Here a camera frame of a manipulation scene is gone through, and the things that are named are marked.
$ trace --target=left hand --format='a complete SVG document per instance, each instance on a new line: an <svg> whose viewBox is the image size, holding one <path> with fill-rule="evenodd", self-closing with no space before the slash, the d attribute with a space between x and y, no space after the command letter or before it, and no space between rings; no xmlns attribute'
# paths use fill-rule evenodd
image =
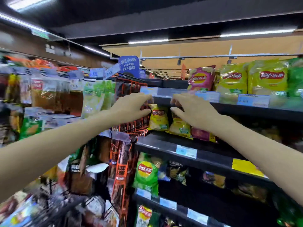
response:
<svg viewBox="0 0 303 227"><path fill-rule="evenodd" d="M152 99L152 95L145 95L144 93L132 93L120 97L109 109L115 125L133 122L148 115L151 112L150 109L140 110L140 108L149 99Z"/></svg>

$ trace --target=yellow lay's chip bag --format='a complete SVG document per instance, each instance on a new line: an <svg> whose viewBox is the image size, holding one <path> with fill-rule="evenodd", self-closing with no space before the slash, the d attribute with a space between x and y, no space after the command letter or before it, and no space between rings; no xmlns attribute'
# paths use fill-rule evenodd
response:
<svg viewBox="0 0 303 227"><path fill-rule="evenodd" d="M157 104L149 104L151 117L148 130L167 131L169 129L169 120L167 118L167 107L161 107Z"/></svg>
<svg viewBox="0 0 303 227"><path fill-rule="evenodd" d="M179 118L175 113L172 112L173 122L169 127L167 133L173 135L179 135L188 139L193 139L191 136L191 127L190 125Z"/></svg>
<svg viewBox="0 0 303 227"><path fill-rule="evenodd" d="M227 64L222 66L216 91L221 93L223 100L237 101L239 94L247 93L247 72L243 65Z"/></svg>
<svg viewBox="0 0 303 227"><path fill-rule="evenodd" d="M248 66L248 93L287 95L287 65L279 60L253 61Z"/></svg>

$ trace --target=lay's logo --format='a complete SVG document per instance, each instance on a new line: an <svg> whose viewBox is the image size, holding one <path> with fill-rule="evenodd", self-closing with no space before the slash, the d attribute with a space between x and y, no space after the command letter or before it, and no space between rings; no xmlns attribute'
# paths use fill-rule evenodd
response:
<svg viewBox="0 0 303 227"><path fill-rule="evenodd" d="M152 216L152 213L147 211L144 206L140 206L138 211L139 213L142 213L147 218L150 218Z"/></svg>
<svg viewBox="0 0 303 227"><path fill-rule="evenodd" d="M225 74L222 78L240 80L242 78L242 74L239 72L231 72L231 73Z"/></svg>
<svg viewBox="0 0 303 227"><path fill-rule="evenodd" d="M206 80L206 76L195 76L192 78L193 81Z"/></svg>
<svg viewBox="0 0 303 227"><path fill-rule="evenodd" d="M269 71L264 71L260 72L260 79L283 79L285 76L284 72L269 72Z"/></svg>
<svg viewBox="0 0 303 227"><path fill-rule="evenodd" d="M162 116L164 114L165 114L164 110L153 110L152 111L153 116Z"/></svg>
<svg viewBox="0 0 303 227"><path fill-rule="evenodd" d="M144 172L144 173L146 173L146 174L148 174L148 175L150 175L151 172L152 172L152 168L151 168L151 167L148 167L148 166L146 166L146 165L144 165L143 163L140 163L140 164L139 164L138 170L139 170L139 171L142 171L142 172Z"/></svg>

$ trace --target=right hand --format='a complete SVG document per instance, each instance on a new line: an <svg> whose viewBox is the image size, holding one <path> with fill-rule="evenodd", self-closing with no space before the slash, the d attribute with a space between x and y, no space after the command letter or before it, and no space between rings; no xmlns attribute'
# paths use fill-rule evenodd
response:
<svg viewBox="0 0 303 227"><path fill-rule="evenodd" d="M220 127L223 116L216 111L209 101L196 95L182 93L174 94L171 103L183 107L184 111L178 107L172 107L171 110L193 127L212 133L216 133Z"/></svg>

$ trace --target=ceiling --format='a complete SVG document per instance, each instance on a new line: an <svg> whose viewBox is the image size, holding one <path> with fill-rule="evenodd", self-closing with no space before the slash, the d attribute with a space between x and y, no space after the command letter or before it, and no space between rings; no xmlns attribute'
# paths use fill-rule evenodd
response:
<svg viewBox="0 0 303 227"><path fill-rule="evenodd" d="M163 56L211 56L229 54L251 54L251 53L303 53L303 36L285 36L274 38L251 38L238 40L200 40L198 42L177 42L159 45L145 46L115 46L104 47L105 50L119 56L135 55L140 57L163 57ZM250 62L259 59L274 59L275 57L238 57L233 63ZM276 57L279 59L294 58L293 56ZM186 58L181 61L186 68L205 67L215 64L217 67L227 63L227 57L220 58ZM178 59L154 59L143 61L143 66L151 71L168 72L168 76L180 76L181 67L177 65Z"/></svg>
<svg viewBox="0 0 303 227"><path fill-rule="evenodd" d="M50 0L20 11L8 7L12 1L17 0L0 0L0 14L95 49L128 41L303 28L298 0Z"/></svg>

